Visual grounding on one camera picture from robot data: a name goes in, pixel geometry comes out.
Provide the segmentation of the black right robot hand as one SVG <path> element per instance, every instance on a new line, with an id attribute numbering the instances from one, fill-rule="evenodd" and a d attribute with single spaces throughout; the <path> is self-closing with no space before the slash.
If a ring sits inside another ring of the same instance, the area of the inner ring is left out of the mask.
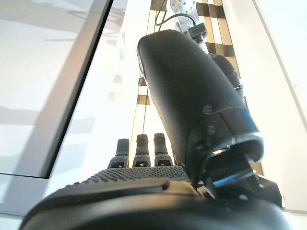
<path id="1" fill-rule="evenodd" d="M 126 140 L 110 166 L 50 194 L 22 230 L 290 230 L 278 185 L 251 163 L 263 138 L 228 78 L 196 43 L 175 30 L 141 38 L 141 72 L 170 139 L 139 135 L 134 166 Z"/>

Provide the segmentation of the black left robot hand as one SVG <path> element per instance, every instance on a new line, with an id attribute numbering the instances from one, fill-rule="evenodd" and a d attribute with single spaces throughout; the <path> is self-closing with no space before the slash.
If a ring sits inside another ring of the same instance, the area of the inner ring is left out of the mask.
<path id="1" fill-rule="evenodd" d="M 240 78 L 230 61 L 222 55 L 209 53 L 209 56 L 228 78 L 230 83 L 233 85 L 233 89 L 238 93 L 239 97 L 243 99 L 243 84 L 240 82 Z"/>

